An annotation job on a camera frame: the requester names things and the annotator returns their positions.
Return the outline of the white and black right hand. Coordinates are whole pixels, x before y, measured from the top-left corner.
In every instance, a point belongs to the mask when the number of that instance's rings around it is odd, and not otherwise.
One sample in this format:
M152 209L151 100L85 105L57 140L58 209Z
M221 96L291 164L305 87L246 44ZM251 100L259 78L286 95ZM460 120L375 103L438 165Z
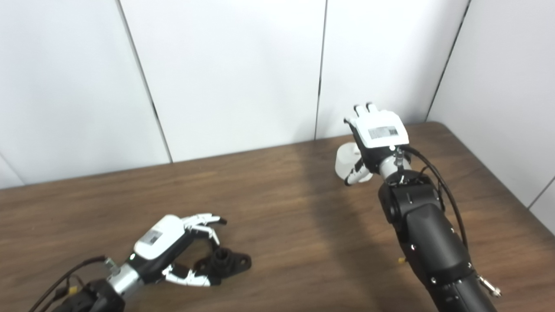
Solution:
M411 170L411 157L404 151L410 140L401 118L370 102L355 105L353 110L356 116L345 117L343 122L351 129L359 158L344 178L345 185L372 175L386 180L394 173Z

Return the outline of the white and black left hand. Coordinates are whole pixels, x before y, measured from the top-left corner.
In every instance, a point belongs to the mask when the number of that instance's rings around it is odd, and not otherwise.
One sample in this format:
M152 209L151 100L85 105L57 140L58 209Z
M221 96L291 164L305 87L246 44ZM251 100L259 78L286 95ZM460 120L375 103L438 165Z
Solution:
M218 249L220 241L211 225L226 223L224 218L212 213L183 218L165 215L135 243L126 264L137 272L144 285L167 281L181 286L218 286L220 282L216 279L177 265L175 261L198 239L206 239L212 250Z

